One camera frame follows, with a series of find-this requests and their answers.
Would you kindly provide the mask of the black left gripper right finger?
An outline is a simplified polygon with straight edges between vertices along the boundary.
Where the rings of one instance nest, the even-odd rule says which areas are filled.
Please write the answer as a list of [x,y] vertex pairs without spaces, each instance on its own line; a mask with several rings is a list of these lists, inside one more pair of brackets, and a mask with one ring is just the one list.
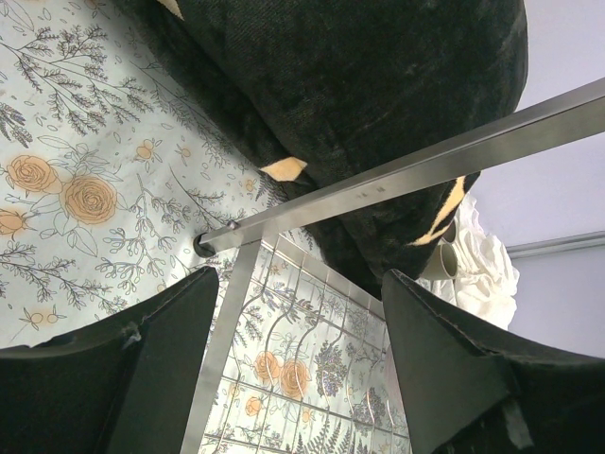
[[413,452],[603,452],[603,359],[512,334],[397,270],[382,302]]

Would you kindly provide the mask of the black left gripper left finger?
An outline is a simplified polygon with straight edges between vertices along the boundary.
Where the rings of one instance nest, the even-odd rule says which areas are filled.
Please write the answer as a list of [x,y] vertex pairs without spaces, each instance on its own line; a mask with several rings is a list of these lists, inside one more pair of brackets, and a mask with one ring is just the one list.
[[180,452],[217,295],[204,267],[99,322],[2,349],[2,452]]

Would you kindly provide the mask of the stainless steel dish rack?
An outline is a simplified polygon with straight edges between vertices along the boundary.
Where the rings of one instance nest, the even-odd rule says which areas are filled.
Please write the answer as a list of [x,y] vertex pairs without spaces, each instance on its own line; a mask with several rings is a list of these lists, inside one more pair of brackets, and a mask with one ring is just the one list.
[[604,83],[596,80],[492,124],[198,236],[194,248],[197,254],[209,256],[575,142],[603,130]]

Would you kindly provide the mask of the olive beige mug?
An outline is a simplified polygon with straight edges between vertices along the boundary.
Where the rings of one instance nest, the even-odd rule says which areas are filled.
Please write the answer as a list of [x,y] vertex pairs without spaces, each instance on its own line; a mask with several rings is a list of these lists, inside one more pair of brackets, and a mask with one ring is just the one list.
[[458,275],[458,257],[452,244],[440,245],[441,279],[455,279]]

